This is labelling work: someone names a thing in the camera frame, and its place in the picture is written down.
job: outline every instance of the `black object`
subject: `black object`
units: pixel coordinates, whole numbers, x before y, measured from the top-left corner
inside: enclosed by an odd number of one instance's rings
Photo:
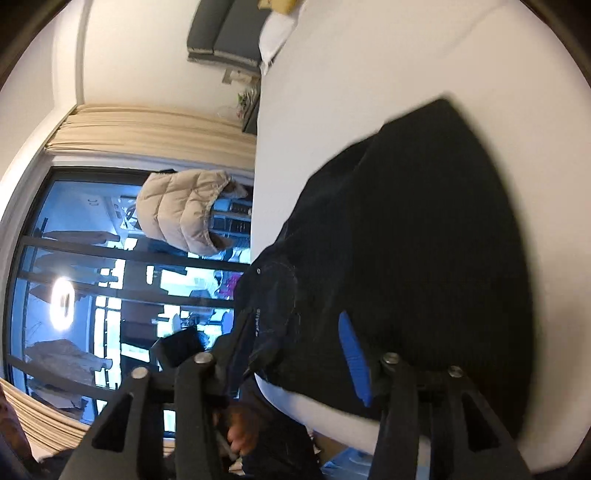
[[[591,86],[591,4],[588,0],[521,0],[564,44]]]
[[[419,371],[385,358],[389,399],[368,480],[415,478],[421,426],[431,439],[432,480],[532,478],[515,441],[461,369]]]
[[[258,0],[202,0],[187,38],[189,60],[259,76],[259,36],[270,12]]]
[[[242,132],[256,135],[258,133],[258,112],[261,106],[261,98],[256,97],[252,106],[247,110],[242,123]]]
[[[242,471],[256,480],[324,480],[306,427],[271,405],[254,378],[240,388],[240,401],[264,426],[256,448],[242,457]]]
[[[493,162],[445,99],[312,175],[234,300],[257,312],[257,371],[285,390],[379,419],[344,380],[346,312],[372,372],[389,351],[429,371],[461,365],[511,435],[521,428],[534,356],[524,249]]]
[[[0,2],[0,89],[37,34],[69,0]]]
[[[149,350],[158,340],[158,326],[152,323],[137,323],[121,320],[119,334],[121,343]]]
[[[72,454],[61,480],[162,480],[163,405],[177,412],[175,466],[181,480],[235,478],[222,463],[213,426],[213,410],[228,405],[228,371],[249,321],[236,319],[232,333],[221,336],[211,355],[202,345],[176,333],[155,349],[164,369],[137,369],[127,377]],[[181,360],[183,352],[187,357]],[[197,359],[195,355],[208,355]]]
[[[121,377],[127,377],[127,375],[129,375],[134,369],[138,367],[145,367],[154,373],[159,371],[158,365],[156,364],[144,362],[143,360],[138,360],[137,358],[133,358],[131,356],[123,354],[121,355]]]
[[[574,454],[560,480],[586,480],[591,478],[591,429],[585,435],[579,449]]]
[[[33,480],[19,457],[0,434],[0,472],[7,480]]]
[[[168,470],[162,455],[163,404],[172,402],[178,418],[174,455],[176,478],[235,478],[227,472],[228,463],[220,459],[212,413],[228,404],[225,372],[232,365],[249,318],[246,314],[239,318],[236,330],[221,336],[212,354],[199,352],[199,346],[196,351],[187,349],[185,353],[190,356],[175,367],[178,358],[176,361],[165,359],[162,355],[166,350],[161,349],[160,361],[170,367],[155,374],[147,370],[134,371],[95,420],[60,479],[166,478]],[[179,345],[186,344],[181,340]],[[387,407],[369,480],[415,478],[422,425],[428,425],[427,434],[431,437],[431,480],[531,478],[511,436],[469,379],[452,378],[446,372],[418,371],[402,360],[395,365],[386,362],[382,365],[384,370],[378,384]],[[460,370],[455,369],[453,376],[460,377],[458,372]],[[427,412],[427,421],[420,421],[421,411]],[[275,429],[281,426],[290,427],[278,424]],[[267,456],[282,458],[273,455],[272,443],[266,441],[265,444],[271,450],[259,450],[258,455],[262,457],[255,470],[264,465]],[[256,478],[292,478],[289,474],[274,476],[274,472],[291,469],[308,472],[306,478],[321,478],[312,463],[305,468],[277,463],[266,464],[266,467],[267,470],[263,469]]]
[[[197,327],[190,326],[174,335],[160,338],[151,348],[163,369],[176,368],[192,354],[203,352],[205,346]]]
[[[74,450],[62,450],[53,456],[39,460],[39,464],[32,468],[34,480],[59,480],[66,464]]]

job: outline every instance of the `white wall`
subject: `white wall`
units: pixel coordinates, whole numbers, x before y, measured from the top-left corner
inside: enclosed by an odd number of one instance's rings
[[[53,20],[32,41],[0,90],[0,176],[53,109]]]
[[[94,0],[84,51],[85,103],[192,109],[216,115],[243,86],[224,70],[187,61],[199,0]]]

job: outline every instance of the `window frame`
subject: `window frame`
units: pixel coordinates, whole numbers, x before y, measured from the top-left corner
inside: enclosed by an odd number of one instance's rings
[[[95,245],[84,245],[84,244],[71,244],[69,242],[55,241],[51,239],[44,239],[39,237],[33,237],[27,235],[27,232],[32,231],[32,226],[38,220],[41,210],[51,192],[51,187],[56,181],[82,181],[91,183],[110,183],[110,184],[127,184],[141,186],[144,184],[148,176],[152,173],[149,170],[136,170],[130,168],[117,168],[117,167],[83,167],[83,166],[51,166],[45,177],[43,178],[37,194],[34,196],[24,221],[20,227],[16,247],[13,250],[12,260],[9,269],[8,280],[6,283],[5,290],[5,303],[4,303],[4,321],[2,322],[2,360],[4,366],[4,378],[10,383],[14,383],[12,369],[13,367],[20,370],[25,377],[25,390],[28,393],[28,387],[26,386],[27,375],[39,378],[48,384],[62,388],[63,390],[71,393],[80,394],[84,397],[89,397],[94,400],[109,401],[116,393],[115,390],[109,388],[90,386],[81,384],[76,381],[69,380],[67,378],[60,377],[52,373],[49,370],[38,367],[36,365],[30,365],[25,360],[20,359],[12,354],[12,314],[13,314],[13,302],[15,286],[18,278],[23,278],[21,269],[21,258],[26,247],[37,248],[50,248],[55,251],[65,251],[78,254],[94,254],[95,256],[101,256],[106,258],[119,258],[122,260],[132,260],[144,263],[162,263],[168,265],[181,265],[184,267],[196,267],[196,268],[207,268],[210,270],[225,270],[235,271],[243,273],[248,267],[248,264],[241,264],[238,262],[225,262],[220,260],[207,260],[203,258],[191,258],[191,257],[175,257],[168,254],[153,254],[149,252],[134,252],[130,250],[98,247]],[[94,286],[86,286],[88,290],[95,290]],[[105,297],[121,298],[117,295],[117,289],[109,287],[98,287],[100,289],[95,293],[90,292],[93,297],[100,294]],[[163,298],[158,298],[155,301],[154,295],[144,296],[142,294],[137,295],[136,301],[146,301],[147,303],[159,303],[159,304],[178,304],[183,306],[211,306],[213,308],[224,308],[232,309],[232,300],[221,300],[221,299],[205,299],[201,297],[177,297],[171,295],[163,295]],[[96,305],[93,305],[93,312],[96,309]],[[26,329],[26,319],[22,320],[22,329]],[[24,342],[24,334],[21,333],[22,341]]]

